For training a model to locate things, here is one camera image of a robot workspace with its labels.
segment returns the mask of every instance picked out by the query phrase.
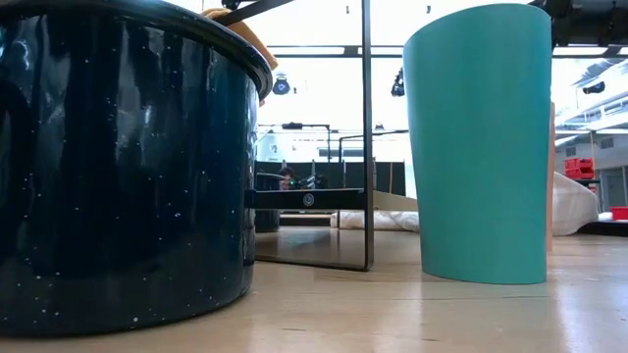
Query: teal cup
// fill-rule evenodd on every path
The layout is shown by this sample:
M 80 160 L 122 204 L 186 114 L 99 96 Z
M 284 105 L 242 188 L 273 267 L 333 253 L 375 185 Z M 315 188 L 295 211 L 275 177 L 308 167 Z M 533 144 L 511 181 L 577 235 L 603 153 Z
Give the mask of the teal cup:
M 408 40 L 403 67 L 423 271 L 545 281 L 550 17 L 517 4 L 453 13 Z

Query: red container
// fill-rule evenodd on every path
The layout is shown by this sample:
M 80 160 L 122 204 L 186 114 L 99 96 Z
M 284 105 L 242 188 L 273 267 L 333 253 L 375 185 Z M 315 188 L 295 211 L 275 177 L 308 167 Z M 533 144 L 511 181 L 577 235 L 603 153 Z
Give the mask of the red container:
M 565 174 L 569 178 L 575 179 L 592 179 L 594 177 L 593 171 L 581 171 L 581 170 L 570 170 L 566 171 Z
M 593 158 L 572 158 L 565 160 L 565 170 L 574 169 L 591 169 L 593 167 Z
M 628 221 L 628 207 L 611 207 L 610 212 L 614 221 Z

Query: white fabric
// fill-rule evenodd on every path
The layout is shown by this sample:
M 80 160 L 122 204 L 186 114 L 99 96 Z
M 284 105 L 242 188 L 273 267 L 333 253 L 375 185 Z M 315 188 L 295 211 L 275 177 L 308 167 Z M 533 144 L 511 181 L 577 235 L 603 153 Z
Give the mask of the white fabric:
M 553 179 L 553 224 L 554 235 L 575 233 L 580 227 L 596 222 L 598 218 L 598 197 L 587 187 L 582 186 L 559 173 Z M 337 214 L 331 218 L 331 226 L 336 227 Z M 419 232 L 418 212 L 375 211 L 375 230 L 408 230 Z M 342 211 L 340 228 L 364 228 L 364 213 Z
M 598 196 L 587 187 L 559 173 L 553 176 L 553 223 L 554 235 L 573 234 L 591 222 L 596 222 Z

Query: wooden floor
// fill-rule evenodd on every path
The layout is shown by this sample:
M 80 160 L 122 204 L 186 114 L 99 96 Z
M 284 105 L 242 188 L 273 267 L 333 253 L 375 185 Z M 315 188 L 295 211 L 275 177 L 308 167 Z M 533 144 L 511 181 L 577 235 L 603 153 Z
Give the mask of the wooden floor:
M 423 275 L 418 235 L 376 238 L 370 273 L 258 263 L 250 293 L 213 315 L 91 338 L 3 338 L 0 352 L 628 352 L 628 238 L 557 237 L 548 283 L 529 286 Z

